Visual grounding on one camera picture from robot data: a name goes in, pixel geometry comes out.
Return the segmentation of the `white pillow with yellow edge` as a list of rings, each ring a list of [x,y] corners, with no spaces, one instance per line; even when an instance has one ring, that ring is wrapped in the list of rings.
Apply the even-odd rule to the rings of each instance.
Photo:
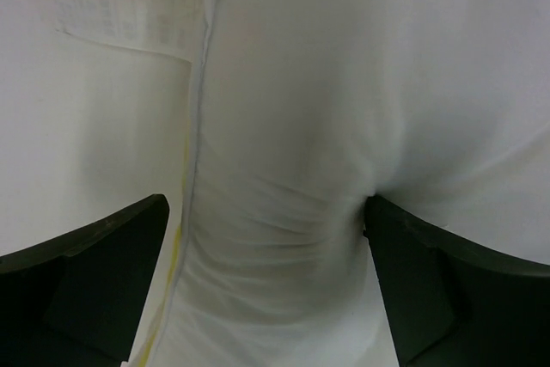
[[[120,366],[401,366],[367,199],[549,267],[549,0],[1,0],[1,258],[154,194]]]

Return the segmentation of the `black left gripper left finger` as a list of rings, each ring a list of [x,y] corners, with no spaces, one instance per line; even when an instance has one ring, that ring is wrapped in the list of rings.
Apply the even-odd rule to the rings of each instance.
[[[3,366],[128,361],[168,224],[154,194],[1,258]]]

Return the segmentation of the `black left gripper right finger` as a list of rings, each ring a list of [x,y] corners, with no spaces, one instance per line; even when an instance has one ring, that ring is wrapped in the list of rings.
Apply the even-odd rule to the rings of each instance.
[[[382,197],[364,234],[401,366],[547,366],[549,267],[483,247]]]

